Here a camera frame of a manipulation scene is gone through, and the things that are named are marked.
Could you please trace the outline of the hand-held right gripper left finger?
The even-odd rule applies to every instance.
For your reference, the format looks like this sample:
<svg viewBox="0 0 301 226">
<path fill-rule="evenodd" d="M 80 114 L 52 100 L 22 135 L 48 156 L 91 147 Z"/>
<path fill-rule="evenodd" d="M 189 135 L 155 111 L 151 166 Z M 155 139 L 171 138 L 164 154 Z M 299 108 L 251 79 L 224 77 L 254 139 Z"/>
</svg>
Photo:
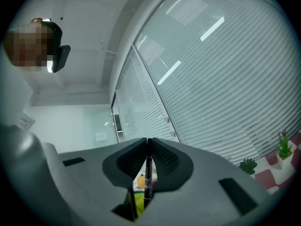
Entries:
<svg viewBox="0 0 301 226">
<path fill-rule="evenodd" d="M 134 225 L 133 180 L 146 159 L 146 142 L 137 138 L 59 155 L 70 176 L 71 205 L 85 214 L 89 225 Z"/>
</svg>

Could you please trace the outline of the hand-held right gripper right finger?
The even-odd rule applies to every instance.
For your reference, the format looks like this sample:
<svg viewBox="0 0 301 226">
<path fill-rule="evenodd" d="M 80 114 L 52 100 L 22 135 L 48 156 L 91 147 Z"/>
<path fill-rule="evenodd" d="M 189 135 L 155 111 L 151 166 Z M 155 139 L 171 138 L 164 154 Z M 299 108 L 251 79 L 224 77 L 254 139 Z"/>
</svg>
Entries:
<svg viewBox="0 0 301 226">
<path fill-rule="evenodd" d="M 177 186 L 154 196 L 137 219 L 139 226 L 255 226 L 274 209 L 272 196 L 251 176 L 214 153 L 154 139 L 153 149 L 187 156 L 179 173 L 157 173 L 155 186 Z"/>
</svg>

